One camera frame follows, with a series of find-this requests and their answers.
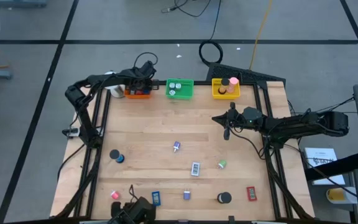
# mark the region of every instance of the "white paper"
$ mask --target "white paper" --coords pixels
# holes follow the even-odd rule
[[[330,161],[336,161],[334,149],[306,147],[305,152],[308,162],[313,167],[330,163]],[[345,180],[342,175],[332,176],[330,179],[337,184],[345,184]],[[333,185],[333,183],[331,183],[328,179],[314,180],[312,183],[313,185]]]

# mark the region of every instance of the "pink object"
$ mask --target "pink object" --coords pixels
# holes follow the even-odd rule
[[[111,192],[112,199],[117,200],[119,198],[119,194],[118,192],[116,192],[115,190],[113,190],[113,192]]]
[[[227,88],[227,92],[228,93],[233,93],[234,92],[234,87],[239,83],[239,80],[235,77],[232,77],[229,79],[230,83],[229,83],[229,87]]]

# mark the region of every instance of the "black equipment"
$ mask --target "black equipment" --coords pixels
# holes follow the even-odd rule
[[[139,197],[136,202],[125,203],[122,209],[121,202],[113,202],[111,217],[108,224],[151,224],[155,220],[155,205],[143,197]]]
[[[133,67],[111,75],[90,75],[67,88],[65,96],[74,106],[77,117],[80,119],[79,137],[84,144],[96,148],[101,143],[99,131],[92,125],[87,110],[95,93],[101,88],[121,84],[124,84],[129,90],[142,90],[150,93],[151,90],[158,90],[159,88],[158,80],[151,80],[155,72],[153,63],[147,61],[141,68]],[[81,91],[82,87],[90,88],[87,95]]]
[[[223,138],[229,140],[231,128],[251,129],[260,132],[266,139],[264,145],[265,156],[281,149],[290,138],[300,138],[314,134],[326,134],[328,136],[345,136],[349,132],[347,115],[341,112],[325,111],[321,113],[311,112],[289,118],[272,118],[263,115],[256,108],[247,107],[242,114],[236,110],[236,104],[231,102],[230,109],[221,116],[215,116],[213,121],[224,127]],[[285,184],[280,180],[272,162],[267,164],[267,172],[273,178],[284,197],[293,207],[300,219],[314,219],[308,215],[295,200]]]

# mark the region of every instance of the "black metal frame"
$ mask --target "black metal frame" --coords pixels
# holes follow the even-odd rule
[[[166,84],[167,84],[167,81],[159,81],[159,85],[166,85]],[[194,81],[194,85],[211,85],[211,81]],[[259,87],[260,87],[264,93],[264,100],[265,100],[267,114],[268,114],[268,116],[273,116],[272,107],[270,104],[269,92],[267,89],[266,82],[260,82],[260,81],[259,82],[241,82],[241,85],[247,85],[247,86],[253,87],[256,107],[259,111],[262,111],[262,105],[261,105],[261,100],[260,100],[260,95],[259,95]],[[92,119],[92,123],[94,125],[96,125],[96,122],[97,122],[98,111],[99,111],[99,107],[100,107],[100,100],[101,100],[101,94],[99,93],[96,97],[96,104],[94,107],[94,113],[93,113],[93,119]],[[110,94],[108,92],[108,94],[106,96],[106,101],[104,103],[104,110],[103,110],[103,120],[102,120],[103,130],[106,127],[107,113],[108,113],[108,109],[109,109],[109,101],[110,101]],[[103,148],[103,145],[101,145],[99,148],[96,148],[96,150],[101,151],[102,148]],[[89,149],[89,148],[86,149],[80,184],[83,183],[83,180],[85,179],[86,174],[88,172],[88,167],[90,165],[91,151],[92,151],[92,149]],[[284,169],[283,169],[283,163],[282,163],[280,151],[276,151],[275,154],[276,154],[275,158],[276,158],[276,163],[277,163],[277,171],[280,175],[281,180],[283,181],[285,186],[287,186],[287,184],[285,182],[285,173],[284,173]],[[266,156],[266,166],[268,166],[268,163],[270,163],[272,161],[272,158],[270,157],[269,154],[266,154],[265,156]],[[93,199],[94,199],[94,195],[96,193],[97,178],[98,177],[95,176],[95,178],[92,180],[91,188],[89,190],[89,197],[88,197],[86,213],[85,213],[85,217],[87,217],[89,219],[91,218],[92,209],[93,209]],[[277,190],[276,190],[275,182],[271,178],[269,173],[268,173],[268,179],[269,179],[269,185],[270,185],[270,193],[272,194],[274,215],[275,215],[275,219],[278,220],[279,218],[283,218],[283,217],[281,217],[281,214],[280,214],[280,205],[278,203]],[[285,203],[285,211],[287,214],[287,218],[293,218],[291,206],[285,197],[284,197],[284,203]],[[80,216],[81,204],[82,204],[82,200],[79,200],[79,202],[76,204],[76,207],[75,207],[74,217]],[[165,220],[163,222],[171,223],[173,221]],[[227,223],[227,221],[216,221],[213,223]]]

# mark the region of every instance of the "red box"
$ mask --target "red box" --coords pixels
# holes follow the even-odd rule
[[[247,187],[247,195],[248,195],[248,201],[253,202],[256,201],[256,192],[255,187]]]

